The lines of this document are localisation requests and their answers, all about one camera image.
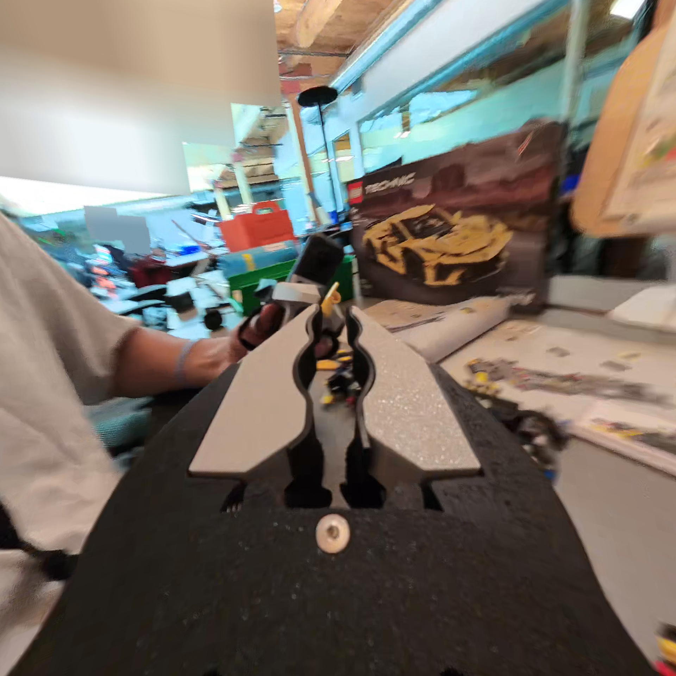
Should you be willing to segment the person's left hand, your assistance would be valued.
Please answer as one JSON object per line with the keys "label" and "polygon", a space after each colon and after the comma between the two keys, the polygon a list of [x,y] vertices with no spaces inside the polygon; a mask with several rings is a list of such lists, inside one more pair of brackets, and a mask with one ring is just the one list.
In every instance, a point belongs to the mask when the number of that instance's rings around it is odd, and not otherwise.
{"label": "person's left hand", "polygon": [[275,301],[259,307],[229,336],[227,361],[234,364],[272,337],[282,326],[285,310]]}

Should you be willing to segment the person's white shirt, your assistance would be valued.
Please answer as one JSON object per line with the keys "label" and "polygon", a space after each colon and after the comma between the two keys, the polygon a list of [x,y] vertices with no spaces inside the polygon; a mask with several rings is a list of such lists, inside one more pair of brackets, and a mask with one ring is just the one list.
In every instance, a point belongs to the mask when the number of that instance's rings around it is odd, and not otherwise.
{"label": "person's white shirt", "polygon": [[80,553],[120,481],[85,406],[134,328],[1,216],[1,507],[39,550]]}

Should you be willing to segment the lego set box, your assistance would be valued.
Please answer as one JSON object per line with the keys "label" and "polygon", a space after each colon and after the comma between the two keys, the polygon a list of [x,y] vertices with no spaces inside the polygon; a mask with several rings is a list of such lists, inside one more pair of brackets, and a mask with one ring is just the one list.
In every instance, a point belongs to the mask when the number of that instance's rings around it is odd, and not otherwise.
{"label": "lego set box", "polygon": [[507,296],[539,312],[566,133],[533,119],[348,183],[362,295],[434,306]]}

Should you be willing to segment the blue wristband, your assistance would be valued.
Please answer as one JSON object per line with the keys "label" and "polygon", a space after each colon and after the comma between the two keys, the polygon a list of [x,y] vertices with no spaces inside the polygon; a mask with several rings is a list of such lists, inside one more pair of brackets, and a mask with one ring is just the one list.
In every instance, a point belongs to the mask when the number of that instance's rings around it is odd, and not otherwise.
{"label": "blue wristband", "polygon": [[189,384],[189,378],[186,371],[186,363],[190,357],[193,348],[199,343],[198,339],[186,340],[182,344],[182,348],[174,364],[173,377],[174,383],[178,390],[186,389]]}

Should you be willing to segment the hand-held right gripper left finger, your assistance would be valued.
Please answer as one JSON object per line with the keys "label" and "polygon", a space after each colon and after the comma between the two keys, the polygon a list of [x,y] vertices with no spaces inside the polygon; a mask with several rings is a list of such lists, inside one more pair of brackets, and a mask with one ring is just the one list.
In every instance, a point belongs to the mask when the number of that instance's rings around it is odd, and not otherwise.
{"label": "hand-held right gripper left finger", "polygon": [[314,366],[313,322],[321,314],[319,305],[307,307],[241,360],[191,475],[251,479],[306,436],[312,406],[300,363],[307,354]]}

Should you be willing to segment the lego car chassis assembly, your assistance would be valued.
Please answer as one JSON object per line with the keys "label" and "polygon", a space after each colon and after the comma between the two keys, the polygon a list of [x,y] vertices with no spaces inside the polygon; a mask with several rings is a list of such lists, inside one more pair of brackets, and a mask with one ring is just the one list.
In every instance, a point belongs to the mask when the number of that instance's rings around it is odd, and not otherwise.
{"label": "lego car chassis assembly", "polygon": [[[361,387],[353,373],[353,351],[338,350],[336,356],[318,360],[317,370],[326,376],[325,393],[320,400],[322,407],[344,405],[355,410]],[[511,432],[543,475],[555,482],[560,454],[567,443],[559,424],[544,413],[526,410],[502,398],[501,387],[489,382],[487,371],[472,367],[462,386]]]}

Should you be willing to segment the green plastic bin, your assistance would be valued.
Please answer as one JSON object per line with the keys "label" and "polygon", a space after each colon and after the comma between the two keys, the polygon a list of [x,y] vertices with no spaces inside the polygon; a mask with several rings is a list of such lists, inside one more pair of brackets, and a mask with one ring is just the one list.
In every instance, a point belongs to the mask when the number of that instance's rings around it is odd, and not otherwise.
{"label": "green plastic bin", "polygon": [[[342,301],[352,300],[353,291],[353,254],[344,255],[343,262],[331,279],[331,284],[339,283],[339,293]],[[259,306],[259,299],[255,296],[258,284],[262,279],[285,281],[293,269],[296,259],[275,263],[270,266],[248,271],[228,278],[231,297],[238,307],[238,312],[245,316]]]}

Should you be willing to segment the orange carry bag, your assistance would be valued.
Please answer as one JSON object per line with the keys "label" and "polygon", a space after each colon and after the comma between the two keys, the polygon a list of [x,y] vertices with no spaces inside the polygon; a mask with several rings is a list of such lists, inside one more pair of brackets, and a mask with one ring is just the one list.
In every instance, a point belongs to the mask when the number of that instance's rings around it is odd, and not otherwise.
{"label": "orange carry bag", "polygon": [[297,240],[288,211],[278,201],[256,203],[250,212],[221,221],[218,228],[232,253]]}

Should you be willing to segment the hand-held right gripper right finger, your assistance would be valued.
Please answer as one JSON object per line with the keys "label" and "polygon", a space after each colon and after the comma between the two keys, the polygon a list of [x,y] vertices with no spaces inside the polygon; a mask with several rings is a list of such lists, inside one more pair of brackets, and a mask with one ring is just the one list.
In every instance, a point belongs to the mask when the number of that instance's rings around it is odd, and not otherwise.
{"label": "hand-held right gripper right finger", "polygon": [[477,454],[427,361],[357,307],[345,327],[367,475],[379,483],[479,476]]}

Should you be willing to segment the tan document board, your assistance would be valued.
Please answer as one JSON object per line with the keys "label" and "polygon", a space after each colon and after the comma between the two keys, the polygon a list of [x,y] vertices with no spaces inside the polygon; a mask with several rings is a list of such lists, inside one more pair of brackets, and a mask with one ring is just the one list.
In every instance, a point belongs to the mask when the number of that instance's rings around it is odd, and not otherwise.
{"label": "tan document board", "polygon": [[658,1],[650,32],[621,65],[609,89],[570,211],[573,226],[585,236],[613,239],[626,235],[620,218],[605,216],[606,202],[621,173],[674,14],[674,1]]}

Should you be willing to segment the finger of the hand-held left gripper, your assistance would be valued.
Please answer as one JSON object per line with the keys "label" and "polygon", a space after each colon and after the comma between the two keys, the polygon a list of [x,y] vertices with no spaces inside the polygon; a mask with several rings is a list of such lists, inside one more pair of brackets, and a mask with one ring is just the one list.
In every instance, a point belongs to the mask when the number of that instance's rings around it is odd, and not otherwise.
{"label": "finger of the hand-held left gripper", "polygon": [[273,289],[271,301],[283,310],[283,320],[292,320],[305,308],[319,305],[319,288],[309,283],[280,282]]}

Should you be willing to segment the lego instruction booklet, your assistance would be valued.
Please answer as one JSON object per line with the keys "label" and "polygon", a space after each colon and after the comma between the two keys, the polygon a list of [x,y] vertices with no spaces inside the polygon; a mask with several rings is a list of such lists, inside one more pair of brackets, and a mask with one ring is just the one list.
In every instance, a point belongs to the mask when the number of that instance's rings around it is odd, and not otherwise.
{"label": "lego instruction booklet", "polygon": [[462,385],[487,371],[500,396],[577,437],[675,476],[675,351],[509,320],[439,366]]}

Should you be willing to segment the black pole lamp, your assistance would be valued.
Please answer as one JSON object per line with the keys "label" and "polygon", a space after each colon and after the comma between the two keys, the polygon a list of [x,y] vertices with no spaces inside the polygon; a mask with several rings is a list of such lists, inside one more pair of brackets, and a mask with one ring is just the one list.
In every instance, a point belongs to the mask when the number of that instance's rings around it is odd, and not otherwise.
{"label": "black pole lamp", "polygon": [[328,147],[328,136],[326,133],[324,108],[337,99],[338,93],[335,88],[327,85],[318,85],[302,91],[298,96],[298,103],[303,109],[315,108],[319,119],[320,130],[322,132],[322,139],[326,153],[326,164],[328,165],[328,177],[331,183],[331,194],[334,201],[334,208],[339,214],[342,211],[342,203],[339,195],[336,193],[335,179],[334,179],[334,153]]}

